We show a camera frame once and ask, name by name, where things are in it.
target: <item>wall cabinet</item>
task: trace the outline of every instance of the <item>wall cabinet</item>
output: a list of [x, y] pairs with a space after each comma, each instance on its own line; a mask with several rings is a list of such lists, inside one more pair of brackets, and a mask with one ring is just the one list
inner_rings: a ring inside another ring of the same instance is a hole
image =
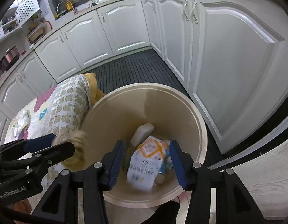
[[16, 70], [37, 96], [56, 85], [56, 81], [34, 51], [19, 64]]
[[82, 69], [113, 56], [96, 11], [75, 19], [61, 32]]
[[5, 136], [10, 123], [10, 119], [8, 119], [7, 116], [0, 110], [0, 145], [4, 144]]
[[224, 153], [256, 131], [288, 95], [288, 17], [270, 0], [192, 0], [189, 7], [198, 24], [188, 30], [188, 93]]
[[0, 88], [0, 110], [11, 120], [36, 94], [14, 70]]
[[60, 30], [43, 41], [35, 52], [57, 83], [81, 70]]
[[157, 16], [156, 0], [141, 0], [147, 24], [150, 45], [163, 59], [160, 23]]
[[114, 55], [149, 46], [141, 0], [123, 0], [97, 9]]
[[191, 0], [156, 2], [164, 47], [163, 59], [188, 89], [193, 41], [193, 22], [189, 9]]

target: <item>trash can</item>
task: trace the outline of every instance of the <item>trash can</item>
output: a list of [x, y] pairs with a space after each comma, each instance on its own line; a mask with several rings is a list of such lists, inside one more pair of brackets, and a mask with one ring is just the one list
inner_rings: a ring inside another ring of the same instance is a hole
[[[100, 99], [87, 113], [81, 130], [87, 133], [86, 166], [100, 161], [117, 140], [129, 142], [140, 125], [150, 122], [153, 136], [177, 140], [194, 161], [204, 162], [207, 149], [205, 123], [194, 103], [174, 88], [137, 83], [118, 88]], [[175, 172], [146, 193], [133, 189], [120, 170], [116, 185], [104, 192], [106, 201], [128, 208], [148, 208], [172, 200], [183, 192]]]

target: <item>dark gray floor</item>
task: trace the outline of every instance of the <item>dark gray floor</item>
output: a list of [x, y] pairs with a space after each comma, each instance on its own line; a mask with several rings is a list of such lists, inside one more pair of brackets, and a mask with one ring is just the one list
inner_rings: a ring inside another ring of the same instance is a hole
[[[113, 60], [88, 72], [96, 74], [98, 88], [106, 94], [132, 83], [155, 82], [173, 87], [189, 97], [177, 77], [153, 49]], [[208, 127], [207, 137], [204, 165], [210, 166], [223, 158]]]

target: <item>kitchen cabinet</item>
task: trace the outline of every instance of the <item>kitchen cabinet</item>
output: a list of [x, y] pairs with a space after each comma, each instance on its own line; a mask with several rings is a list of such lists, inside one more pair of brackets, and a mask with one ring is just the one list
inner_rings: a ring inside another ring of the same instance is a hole
[[11, 120], [36, 94], [14, 70], [0, 88], [0, 110]]
[[288, 17], [270, 0], [196, 1], [195, 8], [195, 0], [189, 4], [199, 32], [193, 34], [188, 93], [225, 153], [288, 95]]
[[192, 1], [156, 1], [164, 48], [163, 59], [185, 89], [188, 89], [193, 41], [193, 21], [189, 9]]
[[96, 11], [75, 19], [61, 32], [82, 69], [114, 56]]
[[141, 0], [144, 10], [150, 45], [163, 58], [160, 23], [157, 16], [156, 0]]
[[43, 92], [56, 85], [56, 81], [34, 51], [23, 59], [16, 71], [37, 96], [42, 95]]
[[6, 133], [11, 123], [10, 119], [7, 118], [0, 110], [0, 145], [4, 144]]
[[57, 83], [81, 70], [60, 30], [44, 40], [35, 52]]
[[123, 0], [97, 9], [114, 55], [149, 46], [141, 0]]

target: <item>orange and white packaging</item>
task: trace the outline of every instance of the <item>orange and white packaging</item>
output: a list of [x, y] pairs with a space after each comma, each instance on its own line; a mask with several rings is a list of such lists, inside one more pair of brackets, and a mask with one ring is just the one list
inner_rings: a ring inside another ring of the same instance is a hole
[[131, 157], [127, 181], [136, 189], [150, 191], [164, 163], [169, 141], [149, 136]]

